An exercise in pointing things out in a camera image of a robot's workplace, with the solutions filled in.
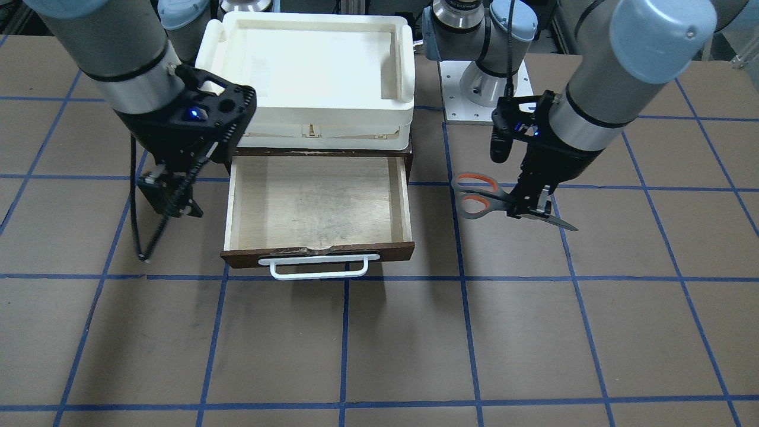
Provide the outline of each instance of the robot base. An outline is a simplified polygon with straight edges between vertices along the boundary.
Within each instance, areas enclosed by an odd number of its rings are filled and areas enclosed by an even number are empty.
[[[495,107],[485,107],[471,102],[462,92],[459,82],[461,76],[471,61],[442,61],[440,62],[440,81],[442,101],[446,108],[446,122],[460,125],[493,125],[490,115]],[[519,66],[519,72],[514,82],[515,96],[530,96],[533,94],[527,66],[524,62]],[[522,111],[533,112],[535,104],[521,106]]]

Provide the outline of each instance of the white box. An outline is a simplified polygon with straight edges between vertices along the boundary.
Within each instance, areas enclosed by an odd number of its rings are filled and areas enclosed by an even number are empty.
[[[196,66],[256,89],[239,147],[408,146],[414,50],[403,18],[231,12],[208,23]]]

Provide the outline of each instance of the table surface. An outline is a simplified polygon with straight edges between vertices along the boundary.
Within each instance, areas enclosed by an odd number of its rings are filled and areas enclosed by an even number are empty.
[[[580,60],[528,55],[534,91]],[[0,425],[759,425],[748,76],[668,84],[556,192],[563,232],[457,218],[452,174],[513,185],[524,146],[491,163],[490,128],[444,123],[416,66],[414,257],[290,283],[219,257],[217,165],[206,216],[137,262],[126,128],[55,39],[0,39]]]

